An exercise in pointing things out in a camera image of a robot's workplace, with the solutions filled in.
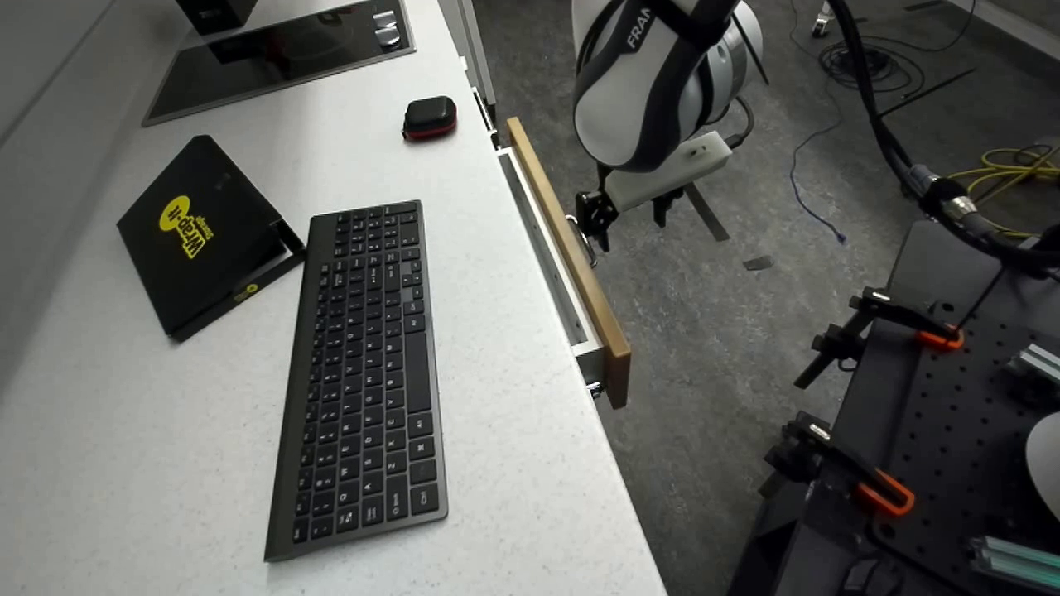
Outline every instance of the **pegboard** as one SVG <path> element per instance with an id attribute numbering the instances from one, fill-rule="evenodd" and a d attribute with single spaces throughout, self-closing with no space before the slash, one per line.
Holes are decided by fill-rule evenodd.
<path id="1" fill-rule="evenodd" d="M 972 538 L 1026 540 L 1055 529 L 1022 464 L 1025 438 L 1052 403 L 1026 402 L 1026 384 L 1008 366 L 1030 340 L 1052 351 L 1057 340 L 994 317 L 972 317 L 963 331 L 962 356 L 925 351 L 919 362 L 889 462 L 919 506 L 907 519 L 874 522 L 874 538 L 963 592 L 987 596 L 994 583 L 969 566 Z"/>

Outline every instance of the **gray carpet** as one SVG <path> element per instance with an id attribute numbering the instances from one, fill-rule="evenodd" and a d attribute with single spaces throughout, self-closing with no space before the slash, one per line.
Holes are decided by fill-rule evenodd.
<path id="1" fill-rule="evenodd" d="M 819 2 L 755 0 L 755 11 L 772 83 L 752 76 L 744 97 L 759 128 L 701 182 L 734 240 L 715 243 L 688 203 L 673 208 L 669 228 L 642 208 L 617 221 L 613 251 L 598 265 L 635 348 L 632 403 L 600 403 L 600 419 L 669 592 L 727 592 L 770 476 L 761 454 L 797 411 L 831 420 L 843 403 L 843 372 L 812 392 L 791 387 L 812 334 L 850 317 L 850 296 L 889 282 L 919 220 L 883 167 L 856 92 L 819 66 L 840 40 L 840 29 L 810 40 Z M 857 15 L 865 32 L 920 48 L 945 48 L 963 27 L 952 8 L 905 15 L 902 2 L 857 0 Z M 500 117 L 525 118 L 556 193 L 574 203 L 576 189 L 592 189 L 592 161 L 570 122 L 570 2 L 479 0 L 479 16 Z M 974 167 L 991 147 L 1060 137 L 1060 66 L 1019 40 L 977 23 L 945 52 L 884 48 L 915 63 L 910 81 L 893 76 L 884 105 L 974 71 L 893 117 L 915 157 L 942 171 Z M 844 246 L 797 206 L 790 169 L 810 137 L 800 185 L 850 235 Z M 991 208 L 1042 228 L 1057 221 L 1060 198 L 1057 189 L 1010 193 Z M 752 259 L 770 259 L 770 268 L 752 273 Z"/>

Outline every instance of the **black notebook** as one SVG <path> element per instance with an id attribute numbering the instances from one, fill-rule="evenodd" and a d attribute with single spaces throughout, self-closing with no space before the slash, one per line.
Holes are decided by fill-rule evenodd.
<path id="1" fill-rule="evenodd" d="M 305 259 L 217 140 L 196 137 L 120 220 L 171 339 L 186 340 Z"/>

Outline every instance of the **white desk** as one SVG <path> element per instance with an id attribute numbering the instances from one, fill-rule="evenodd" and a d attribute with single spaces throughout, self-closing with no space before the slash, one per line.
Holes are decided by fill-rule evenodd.
<path id="1" fill-rule="evenodd" d="M 662 592 L 440 11 L 407 15 L 413 55 L 120 143 L 0 393 L 4 592 Z M 461 134 L 412 150 L 404 104 L 436 92 Z M 316 211 L 426 203 L 444 522 L 261 562 L 301 268 L 171 345 L 118 232 L 196 134 L 299 235 Z"/>

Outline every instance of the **black keyboard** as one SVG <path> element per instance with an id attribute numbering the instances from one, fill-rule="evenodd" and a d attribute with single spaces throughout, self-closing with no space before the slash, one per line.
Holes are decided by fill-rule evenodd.
<path id="1" fill-rule="evenodd" d="M 444 516 L 421 203 L 317 215 L 264 559 Z"/>

